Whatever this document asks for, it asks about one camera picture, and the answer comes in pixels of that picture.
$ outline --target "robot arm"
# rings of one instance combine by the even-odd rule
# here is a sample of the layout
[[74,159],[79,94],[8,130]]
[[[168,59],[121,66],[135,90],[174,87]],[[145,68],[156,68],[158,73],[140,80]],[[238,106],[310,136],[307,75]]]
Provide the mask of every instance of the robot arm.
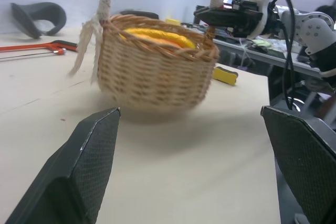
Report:
[[[234,0],[232,9],[209,8],[194,15],[214,27],[227,27],[234,37],[253,39],[259,35],[274,35],[284,39],[281,23],[290,31],[290,13],[271,8],[270,0]],[[308,47],[307,55],[321,70],[322,78],[336,87],[336,33],[333,20],[324,13],[299,14],[295,10],[294,41]]]

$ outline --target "wooden table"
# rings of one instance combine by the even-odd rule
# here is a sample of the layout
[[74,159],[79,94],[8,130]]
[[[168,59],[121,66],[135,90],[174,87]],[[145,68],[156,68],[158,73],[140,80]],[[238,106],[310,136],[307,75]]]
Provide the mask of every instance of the wooden table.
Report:
[[[78,34],[64,29],[34,42],[77,42]],[[23,38],[1,36],[0,46],[32,42]],[[0,62],[1,223],[77,123],[113,106],[90,83],[93,46],[69,79],[75,57]],[[205,101],[183,115],[122,108],[98,224],[280,223],[274,155],[259,114],[267,78],[235,71],[235,87],[213,81]]]

